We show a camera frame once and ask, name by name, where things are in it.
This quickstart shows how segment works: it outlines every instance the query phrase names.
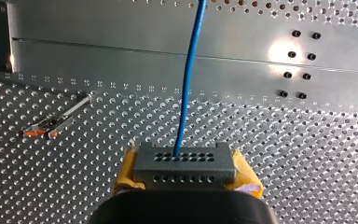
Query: perforated metal panel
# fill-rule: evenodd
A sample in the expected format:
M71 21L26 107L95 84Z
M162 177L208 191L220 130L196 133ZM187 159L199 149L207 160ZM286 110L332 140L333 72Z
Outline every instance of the perforated metal panel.
M185 146L240 149L281 223L358 223L358 1L212 2ZM196 6L10 1L17 73L0 74L0 223L87 223L112 195L130 139L173 145ZM92 106L68 131L16 138L78 91Z

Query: black screw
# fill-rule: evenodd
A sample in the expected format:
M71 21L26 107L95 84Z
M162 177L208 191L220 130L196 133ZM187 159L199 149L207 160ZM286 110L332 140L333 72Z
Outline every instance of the black screw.
M304 92L301 92L298 94L298 98L300 98L301 100L305 100L305 99L307 99L307 94Z
M0 13L4 13L6 11L6 8L4 6L0 6Z
M289 51L289 53L287 53L287 56L289 56L289 58L295 58L296 55L297 54L294 51Z
M322 35L320 33L313 33L312 38L314 39L320 39Z
M292 32L292 36L294 36L294 37L300 37L300 36L301 36L301 31L294 30L294 31Z
M304 73L304 75L303 75L303 78L306 79L306 80L310 80L311 77L312 76L310 74L308 74L308 73Z
M311 61L315 60L316 59L316 54L313 54L313 53L309 53L307 58Z
M280 95L281 97L283 97L283 98L286 98L287 95L288 95L288 93L287 93L287 91L280 91L280 92L279 92L279 95Z
M291 78L293 75L290 72L285 72L283 76L286 78Z

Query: blue cable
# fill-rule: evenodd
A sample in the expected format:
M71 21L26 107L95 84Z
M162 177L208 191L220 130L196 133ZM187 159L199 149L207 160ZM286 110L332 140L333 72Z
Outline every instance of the blue cable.
M188 53L186 58L185 76L183 80L182 88L182 107L180 114L180 122L178 135L176 138L175 146L173 148L173 156L178 157L180 154L180 146L185 135L186 117L187 117L187 105L188 105L188 92L190 90L191 73L193 70L194 60L196 59L197 45L199 44L202 22L205 16L207 0L200 0L199 7L197 9L196 20L194 22L193 33L191 34L190 46L188 47Z

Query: screw hole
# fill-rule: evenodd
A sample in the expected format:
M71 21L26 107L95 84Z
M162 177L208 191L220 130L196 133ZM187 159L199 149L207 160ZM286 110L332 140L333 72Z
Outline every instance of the screw hole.
M311 60L311 61L314 61L314 60L316 59L316 55L313 54L313 53L309 53L308 56L307 56L307 58L308 58L309 60Z
M294 36L294 37L300 37L300 36L301 36L301 31L294 30L294 31L292 32L292 36Z
M283 76L286 77L286 78L291 78L291 77L293 76L293 74L290 73L290 72L285 72L285 73L283 74Z
M303 78L306 79L306 80L310 80L311 75L308 74L308 73L305 73L305 74L303 75Z
M209 182L209 183L214 182L214 177L213 177L213 176L209 176L209 177L208 177L208 182Z
M294 51L289 51L289 53L287 53L287 56L289 56L289 58L295 58L296 55L297 54Z
M312 35L312 38L314 38L314 39L320 39L321 37L322 37L322 35L320 33L314 33Z

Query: metal wall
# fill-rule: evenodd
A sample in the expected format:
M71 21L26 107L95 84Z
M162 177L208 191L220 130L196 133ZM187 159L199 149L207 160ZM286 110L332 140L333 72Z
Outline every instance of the metal wall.
M0 223L87 223L130 139L173 145L196 8L9 1L17 73L0 74ZM358 223L358 1L211 1L198 54L185 144L242 150L281 223ZM77 91L93 102L70 130L16 138Z

